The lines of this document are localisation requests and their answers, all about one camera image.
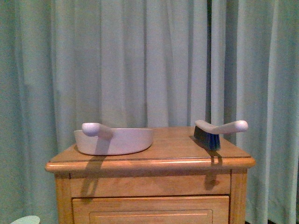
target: white dustpan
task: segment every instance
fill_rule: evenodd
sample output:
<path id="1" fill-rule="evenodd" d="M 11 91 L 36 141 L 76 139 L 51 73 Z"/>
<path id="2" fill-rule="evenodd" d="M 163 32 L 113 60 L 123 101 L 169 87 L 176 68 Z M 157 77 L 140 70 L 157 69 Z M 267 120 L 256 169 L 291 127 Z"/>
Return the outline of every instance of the white dustpan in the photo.
<path id="1" fill-rule="evenodd" d="M 99 123 L 84 123 L 74 131 L 78 151 L 89 155 L 122 155 L 147 149 L 154 132 L 148 128 L 110 128 Z"/>

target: cabinet leg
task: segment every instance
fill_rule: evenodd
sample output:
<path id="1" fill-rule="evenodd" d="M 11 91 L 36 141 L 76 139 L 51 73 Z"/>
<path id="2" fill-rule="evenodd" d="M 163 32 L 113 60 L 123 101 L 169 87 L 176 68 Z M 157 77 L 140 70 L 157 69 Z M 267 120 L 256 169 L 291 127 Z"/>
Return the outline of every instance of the cabinet leg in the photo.
<path id="1" fill-rule="evenodd" d="M 55 180 L 59 224 L 73 224 L 70 175 L 57 174 Z"/>
<path id="2" fill-rule="evenodd" d="M 229 224 L 244 224 L 246 209 L 247 169 L 231 171 Z"/>

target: brush handle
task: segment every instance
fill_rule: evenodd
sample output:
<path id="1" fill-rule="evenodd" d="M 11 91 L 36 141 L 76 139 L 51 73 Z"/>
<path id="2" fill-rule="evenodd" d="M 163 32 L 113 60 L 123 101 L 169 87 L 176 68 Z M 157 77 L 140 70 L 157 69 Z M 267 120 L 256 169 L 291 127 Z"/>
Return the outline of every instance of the brush handle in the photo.
<path id="1" fill-rule="evenodd" d="M 99 136 L 104 139 L 113 137 L 114 130 L 100 123 L 83 123 L 82 132 L 88 137 Z"/>
<path id="2" fill-rule="evenodd" d="M 238 120 L 221 126 L 211 125 L 204 120 L 197 120 L 195 125 L 210 134 L 230 134 L 245 132 L 248 129 L 248 124 L 245 120 Z"/>

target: wooden nightstand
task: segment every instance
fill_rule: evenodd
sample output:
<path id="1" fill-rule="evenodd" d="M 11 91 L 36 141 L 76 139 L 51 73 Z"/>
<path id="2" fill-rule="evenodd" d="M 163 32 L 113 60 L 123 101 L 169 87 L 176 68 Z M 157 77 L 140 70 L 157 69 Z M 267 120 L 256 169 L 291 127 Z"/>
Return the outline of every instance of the wooden nightstand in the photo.
<path id="1" fill-rule="evenodd" d="M 154 129 L 152 146 L 90 156 L 76 145 L 55 156 L 60 224 L 244 224 L 247 169 L 255 160 L 221 139 L 206 151 L 194 127 Z"/>

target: nightstand top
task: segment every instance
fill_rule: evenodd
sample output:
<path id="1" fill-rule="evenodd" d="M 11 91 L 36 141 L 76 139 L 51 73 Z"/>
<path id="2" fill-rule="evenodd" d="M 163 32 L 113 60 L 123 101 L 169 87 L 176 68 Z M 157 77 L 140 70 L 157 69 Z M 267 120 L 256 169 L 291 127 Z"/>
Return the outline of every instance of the nightstand top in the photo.
<path id="1" fill-rule="evenodd" d="M 76 144 L 52 158 L 46 170 L 59 172 L 97 172 L 100 170 L 230 169 L 250 168 L 255 160 L 221 138 L 221 149 L 208 151 L 193 138 L 194 127 L 154 129 L 153 144 L 134 154 L 93 156 L 80 153 Z"/>

